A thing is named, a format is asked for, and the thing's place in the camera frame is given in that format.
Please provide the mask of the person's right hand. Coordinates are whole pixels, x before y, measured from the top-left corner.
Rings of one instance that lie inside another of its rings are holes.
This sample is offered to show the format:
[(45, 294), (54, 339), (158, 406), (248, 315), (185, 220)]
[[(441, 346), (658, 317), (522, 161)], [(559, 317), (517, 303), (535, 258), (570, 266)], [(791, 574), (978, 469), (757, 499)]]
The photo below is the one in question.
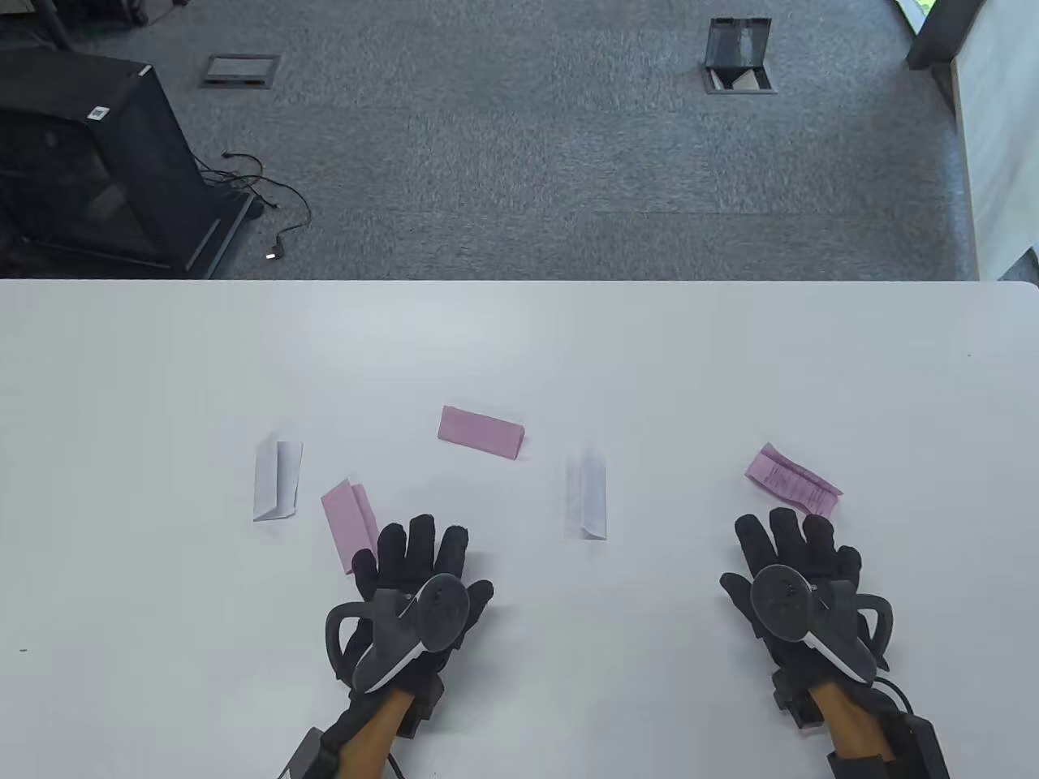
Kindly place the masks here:
[[(834, 526), (825, 517), (810, 514), (800, 520), (794, 510), (779, 507), (769, 512), (769, 523), (770, 530), (766, 531), (753, 514), (735, 520), (739, 547), (752, 577), (768, 566), (780, 564), (794, 568), (812, 585), (824, 581), (860, 582), (860, 552), (847, 545), (836, 548)], [(784, 642), (765, 630), (751, 605), (751, 579), (727, 572), (719, 583), (791, 682), (812, 690), (841, 678), (840, 669), (817, 650)]]

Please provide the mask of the person's left hand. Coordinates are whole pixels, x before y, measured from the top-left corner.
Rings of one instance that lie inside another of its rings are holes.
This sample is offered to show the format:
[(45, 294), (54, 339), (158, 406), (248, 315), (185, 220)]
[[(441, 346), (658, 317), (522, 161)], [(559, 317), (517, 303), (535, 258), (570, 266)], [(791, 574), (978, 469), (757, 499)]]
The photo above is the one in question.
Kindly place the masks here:
[[(387, 523), (378, 536), (376, 550), (361, 549), (352, 559), (359, 599), (371, 601), (380, 589), (415, 595), (428, 579), (439, 574), (463, 577), (469, 541), (468, 530), (457, 523), (447, 527), (438, 537), (430, 514), (412, 517), (408, 529), (401, 523)], [(490, 581), (476, 581), (468, 585), (470, 612), (465, 627), (456, 641), (442, 652), (420, 654), (387, 686), (415, 699), (431, 697), (439, 672), (451, 653), (463, 644), (467, 633), (478, 623), (492, 596)]]

